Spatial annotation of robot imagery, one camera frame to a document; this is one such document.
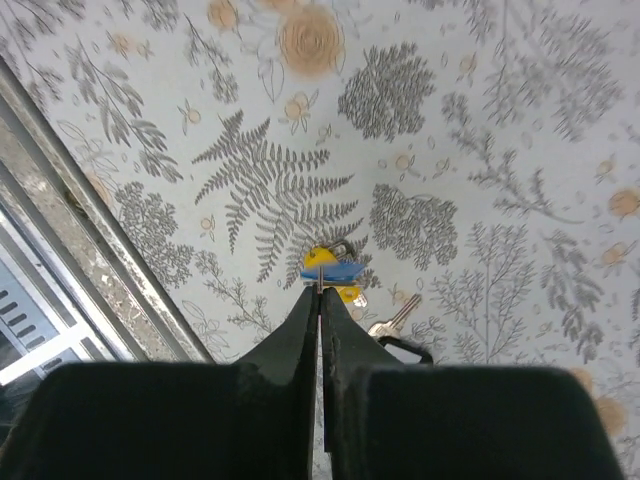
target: orange flower print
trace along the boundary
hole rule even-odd
[[[204,217],[202,220],[200,220],[200,228],[202,228],[203,230],[202,233],[200,234],[200,238],[204,237],[205,235],[208,235],[211,241],[213,242],[216,241],[216,237],[214,234],[214,230],[216,228],[216,221],[213,218],[213,215]]]
[[[627,246],[625,243],[618,242],[613,247],[608,248],[602,254],[600,263],[596,264],[596,268],[604,268],[604,277],[608,277],[612,271],[616,272],[616,275],[620,275],[622,265],[625,263],[625,257],[636,248],[637,241]]]
[[[298,0],[260,0],[260,3],[266,8],[285,15],[298,6]]]
[[[584,389],[593,396],[593,378],[584,368],[571,368],[569,372],[576,377]],[[620,435],[627,425],[627,409],[615,398],[601,396],[594,400],[600,421],[606,432],[615,437]]]
[[[580,385],[589,393],[593,390],[593,378],[591,378],[591,374],[587,372],[584,368],[570,368],[569,372],[576,377],[576,380],[580,382]]]
[[[622,220],[629,215],[637,215],[640,208],[640,191],[636,188],[625,188],[609,199],[609,211]]]
[[[355,322],[363,322],[376,318],[378,315],[375,313],[369,313],[369,310],[362,307],[356,307],[355,305],[347,307],[351,318]]]
[[[451,166],[451,160],[449,159],[449,157],[438,160],[436,162],[436,173],[433,174],[433,179],[435,180],[445,172],[449,171],[450,166]]]
[[[184,108],[178,107],[178,111],[182,114],[182,133],[188,132],[189,125],[197,125],[202,120],[200,112],[189,105],[189,100],[184,99]]]
[[[297,92],[287,101],[284,107],[284,117],[280,123],[291,123],[291,134],[293,135],[302,125],[302,129],[306,132],[308,128],[307,120],[311,116],[309,109],[316,103],[318,99],[318,90],[313,92],[311,98],[307,97],[304,92]]]
[[[218,30],[235,30],[238,26],[238,11],[230,0],[213,0],[207,9],[209,23]]]
[[[610,182],[615,182],[616,179],[613,176],[613,170],[616,167],[616,158],[615,155],[611,155],[606,160],[603,160],[596,168],[596,185],[599,185],[600,182],[607,179]]]
[[[411,155],[410,153],[402,153],[394,159],[394,163],[396,168],[402,172],[400,174],[400,181],[403,181],[406,173],[408,172],[411,176],[420,178],[420,172],[418,172],[415,168],[413,168],[413,164],[416,161],[416,156]]]
[[[398,290],[398,284],[393,284],[393,289],[388,288],[387,291],[391,294],[391,305],[400,304],[404,305],[409,301],[411,295],[409,295],[404,290]]]
[[[318,140],[316,140],[316,147],[327,141],[327,138],[340,138],[339,133],[335,133],[331,128],[331,124],[323,125],[318,129]]]
[[[340,70],[344,36],[333,13],[322,5],[295,9],[280,30],[280,50],[295,73],[317,78]]]
[[[456,79],[456,82],[460,82],[461,80],[467,79],[467,83],[470,87],[473,86],[473,72],[478,68],[478,58],[476,56],[476,52],[473,54],[468,54],[462,57],[460,60],[460,75]]]
[[[627,410],[615,398],[600,397],[596,400],[596,409],[604,429],[609,435],[620,435],[627,424]]]
[[[129,53],[135,49],[136,42],[123,33],[114,33],[111,35],[107,32],[107,38],[109,39],[109,49],[118,55],[122,55],[124,58],[127,58]]]

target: gray leaf print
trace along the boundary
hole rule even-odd
[[[220,329],[220,322],[207,317],[204,311],[189,300],[182,301],[182,309],[193,318],[191,325],[205,346],[217,362],[228,362],[230,356],[226,355],[229,343],[225,340],[226,331]]]
[[[258,77],[262,79],[264,91],[272,102],[280,98],[284,86],[284,66],[282,62],[268,59],[258,66]]]
[[[238,100],[238,83],[236,77],[232,73],[222,73],[221,66],[228,67],[231,59],[222,50],[222,48],[209,38],[204,40],[202,34],[193,23],[185,15],[189,27],[187,36],[189,38],[185,47],[185,56],[189,60],[191,66],[199,65],[202,61],[205,65],[211,65],[213,70],[209,72],[209,79],[213,87],[213,97],[226,104],[236,102]]]
[[[443,315],[467,328],[454,343],[464,362],[499,363],[517,353],[526,326],[514,309],[529,294],[534,275],[533,262],[526,261],[526,234],[525,227],[474,224],[467,246],[478,267],[457,277],[447,271],[432,282]]]
[[[640,468],[634,469],[634,461],[640,451],[640,435],[620,437],[616,442],[618,459],[627,474],[628,480],[640,479]]]
[[[426,270],[435,256],[448,265],[458,254],[458,237],[453,224],[457,211],[451,201],[430,195],[405,197],[390,185],[376,185],[370,224],[378,248],[393,249],[399,260],[413,258],[416,268]]]
[[[547,291],[549,306],[564,312],[564,336],[577,344],[576,351],[586,364],[596,358],[604,333],[596,322],[588,323],[585,314],[596,311],[604,290],[587,276],[588,262],[576,240],[560,230],[543,240],[552,263],[542,269],[541,287]]]
[[[341,238],[345,238],[345,237],[335,237],[331,241],[328,240],[327,242],[323,242],[323,244],[329,245]],[[367,243],[369,243],[368,235],[366,235],[364,238],[361,238],[360,240],[356,240],[352,242],[353,248],[356,251],[355,261],[367,267],[364,269],[360,277],[358,277],[358,284],[362,287],[363,290],[366,290],[367,288],[382,287],[380,278],[378,278],[378,276],[375,274],[375,271],[373,270],[373,268],[369,267],[369,264],[373,260],[373,255],[371,255],[370,253],[364,253],[364,248],[367,246]]]
[[[175,207],[157,193],[144,196],[139,182],[118,189],[115,199],[120,204],[118,221],[160,283],[165,288],[184,285],[192,276],[194,249],[170,240],[178,230]]]
[[[415,56],[415,43],[390,48],[371,47],[366,67],[357,69],[338,98],[338,113],[362,130],[364,138],[417,133],[424,124],[420,107],[431,95],[433,72]]]
[[[2,36],[0,36],[0,56],[4,58],[5,62],[7,62],[7,65],[18,80],[21,80],[20,69],[16,62],[16,56],[11,53],[11,50],[9,50],[9,41]]]
[[[556,131],[572,142],[582,140],[585,130],[622,98],[607,62],[612,52],[607,34],[590,20],[559,15],[552,7],[544,8],[539,21],[528,27],[509,2],[505,8],[539,54],[519,50],[507,32],[505,12],[503,36],[494,55],[498,70],[489,75],[491,85],[485,91],[489,118],[498,125],[518,121],[526,108],[539,107],[555,95]]]
[[[406,0],[407,3],[419,3],[427,10],[444,7],[445,0]],[[469,34],[482,45],[491,37],[496,28],[498,9],[491,0],[446,0],[454,7],[462,5],[467,14]]]
[[[175,167],[178,163],[164,153],[167,150],[165,135],[155,123],[141,118],[140,107],[144,101],[127,82],[129,76],[109,62],[102,69],[96,67],[80,41],[77,48],[66,47],[66,51],[71,76],[77,82],[82,98],[99,108],[107,140],[131,147],[133,137],[140,144],[140,163],[149,175],[162,176],[170,183],[182,180]]]
[[[46,114],[47,99],[54,102],[62,101],[59,86],[64,82],[64,79],[51,68],[31,65],[29,67],[34,75],[33,80],[27,85],[27,92],[40,111]]]
[[[252,130],[240,132],[243,118],[244,112],[239,110],[223,119],[223,134],[192,161],[196,164],[222,160],[222,166],[204,184],[195,203],[215,190],[230,187],[232,203],[225,208],[231,253],[240,228],[254,214],[259,218],[256,227],[262,233],[255,239],[259,244],[258,281],[263,282],[294,232],[315,242],[324,228],[344,219],[358,202],[313,202],[314,198],[347,185],[352,177],[323,179],[302,175],[305,170],[317,170],[324,165],[329,152],[297,153],[268,142],[269,118]]]
[[[133,7],[131,6],[131,0],[114,0],[118,5],[119,10],[124,14],[127,19],[129,15],[133,13]]]
[[[230,301],[239,313],[229,315],[227,321],[241,329],[251,327],[256,330],[254,341],[259,343],[275,329],[276,325],[266,313],[267,299],[257,295],[247,299],[247,287],[240,278],[233,278],[231,282],[223,277],[222,269],[215,254],[201,251],[196,254],[196,269],[200,275],[209,277],[205,286],[218,298]]]
[[[178,23],[178,0],[142,0],[146,12],[142,21],[154,30],[173,32]]]
[[[2,20],[22,56],[22,50],[31,51],[38,35],[57,33],[57,28],[64,25],[63,14],[80,20],[84,17],[85,8],[84,0],[58,0],[55,3],[48,0],[5,0],[5,4],[9,15],[2,15]]]
[[[631,333],[629,348],[635,349],[636,365],[640,367],[640,327],[636,327]]]
[[[631,295],[631,320],[634,322],[640,318],[640,288]]]
[[[411,334],[407,335],[407,340],[420,345],[434,357],[434,362],[440,364],[449,360],[449,357],[442,356],[446,350],[447,325],[440,317],[429,317],[429,320],[411,325]]]
[[[624,125],[627,135],[629,135],[629,141],[640,146],[640,133],[636,132],[633,125]]]
[[[445,0],[406,0],[409,4],[420,4],[427,10],[435,10],[436,7],[444,7]]]
[[[527,182],[528,188],[525,188],[518,180],[514,168],[516,150],[503,152],[502,158],[496,161],[493,153],[494,137],[488,129],[477,130],[471,127],[465,95],[445,95],[442,99],[442,114],[448,124],[457,124],[457,129],[450,132],[451,138],[464,152],[475,154],[483,164],[482,170],[469,175],[469,181],[481,188],[497,188],[502,192],[502,196],[493,204],[495,208],[506,214],[528,215],[536,212],[562,223],[582,223],[562,218],[555,213],[552,202],[544,193],[542,168],[536,169]]]

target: floral wallpaper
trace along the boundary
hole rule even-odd
[[[640,1],[0,14],[0,54],[217,360],[285,318],[313,245],[347,238],[354,321],[420,293],[404,334],[438,363],[571,369],[640,479]]]

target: metal frame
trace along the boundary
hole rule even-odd
[[[66,248],[90,248],[105,260],[104,263],[109,265],[111,283],[117,284],[122,295],[126,296],[130,308],[136,311],[136,321],[126,324],[126,329],[133,334],[148,358],[213,363],[214,360],[204,344],[195,335],[46,119],[1,59],[0,97],[0,117],[6,122],[21,147],[28,152],[28,161],[6,156],[0,158],[5,167],[4,171],[0,172],[0,177],[3,178],[0,194],[3,195],[4,201],[9,202],[14,211],[20,212],[23,217],[35,219],[32,223],[37,225],[47,243],[51,243],[51,238],[57,235],[61,247],[57,248],[58,252],[66,251]],[[52,197],[57,197],[59,205],[64,205],[65,215],[71,219],[71,224],[65,224],[64,228],[81,231],[84,237],[82,246],[65,242],[60,226],[40,215],[39,210],[45,213],[46,202],[38,204],[35,199],[42,197],[43,189],[50,192]],[[73,194],[88,219],[83,218],[68,205],[64,200],[66,192]],[[25,209],[23,206],[29,198],[34,199],[36,203],[28,202],[31,205]],[[91,272],[83,272],[68,251],[66,255],[58,257],[67,267],[75,263],[75,271],[74,268],[69,270],[74,272],[76,280],[91,276]],[[100,279],[92,279],[88,283],[95,287],[94,291],[96,288],[100,290]],[[104,306],[104,292],[101,297]],[[118,311],[118,305],[109,307]]]
[[[2,262],[8,267],[14,278],[34,300],[44,316],[59,334],[63,334],[76,325],[88,327],[87,319],[85,319],[81,311],[68,297],[67,292],[61,288],[58,281],[56,281],[44,265],[55,266],[56,271],[67,278],[70,277],[68,270],[60,265],[60,261],[56,258],[57,256],[53,251],[47,256],[47,259],[39,258],[3,210],[4,208],[0,205],[0,242],[4,247],[0,249],[0,259]],[[33,266],[37,264],[42,265],[42,268],[36,270]],[[79,292],[81,291],[81,287],[77,285],[74,290]],[[86,301],[82,302],[82,307],[86,309],[87,313],[90,312],[89,318],[91,319],[91,323],[98,328],[100,335],[106,337],[110,347],[115,350],[115,352],[112,352],[111,349],[107,348],[103,344],[102,339],[98,338],[91,328],[85,328],[86,338],[89,338],[93,342],[102,359],[136,359],[136,355],[132,352],[132,348],[135,348],[135,346],[131,344],[127,345],[127,343],[117,335],[117,332],[113,329],[112,325],[109,324],[103,312],[97,308],[91,308],[91,305]],[[74,342],[69,345],[69,347],[80,360],[88,361],[94,359],[79,341]]]

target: silver key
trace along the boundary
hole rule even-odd
[[[369,335],[376,340],[382,337],[400,338],[400,332],[402,332],[402,328],[407,318],[409,318],[409,314],[418,308],[421,303],[422,295],[418,293],[414,294],[391,320],[387,322],[376,322],[371,325],[368,332]]]

